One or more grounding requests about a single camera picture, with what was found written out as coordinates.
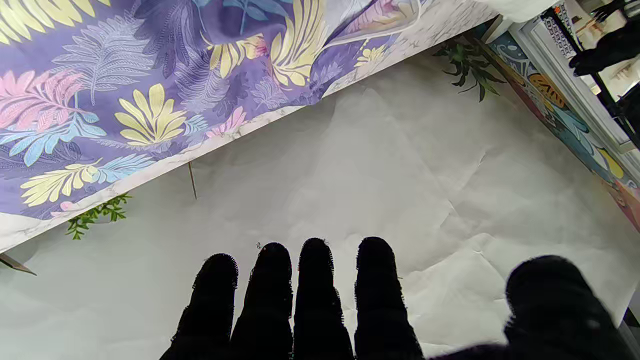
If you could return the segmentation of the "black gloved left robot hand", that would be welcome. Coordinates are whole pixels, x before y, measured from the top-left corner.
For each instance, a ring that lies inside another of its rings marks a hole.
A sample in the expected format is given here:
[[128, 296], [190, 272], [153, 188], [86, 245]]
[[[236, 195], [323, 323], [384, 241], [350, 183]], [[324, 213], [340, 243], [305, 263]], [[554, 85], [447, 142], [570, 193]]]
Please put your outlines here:
[[625, 25], [603, 35], [595, 48], [588, 48], [574, 56], [569, 67], [575, 76], [598, 73], [609, 66], [635, 58], [640, 52], [640, 16], [638, 0], [611, 0], [592, 11], [596, 22], [604, 22], [608, 16], [620, 11]]

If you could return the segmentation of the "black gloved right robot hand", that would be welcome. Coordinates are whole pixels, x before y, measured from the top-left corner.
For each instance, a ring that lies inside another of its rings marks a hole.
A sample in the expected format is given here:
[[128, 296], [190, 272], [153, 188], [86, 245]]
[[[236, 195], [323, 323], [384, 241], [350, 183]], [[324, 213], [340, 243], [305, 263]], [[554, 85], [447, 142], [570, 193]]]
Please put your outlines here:
[[[366, 237], [354, 284], [357, 327], [345, 327], [329, 246], [304, 242], [293, 291], [290, 253], [260, 250], [234, 320], [237, 263], [218, 253], [204, 262], [163, 360], [423, 360], [409, 323], [393, 249]], [[519, 264], [507, 279], [506, 344], [474, 344], [440, 360], [633, 360], [634, 354], [578, 267], [557, 255]]]

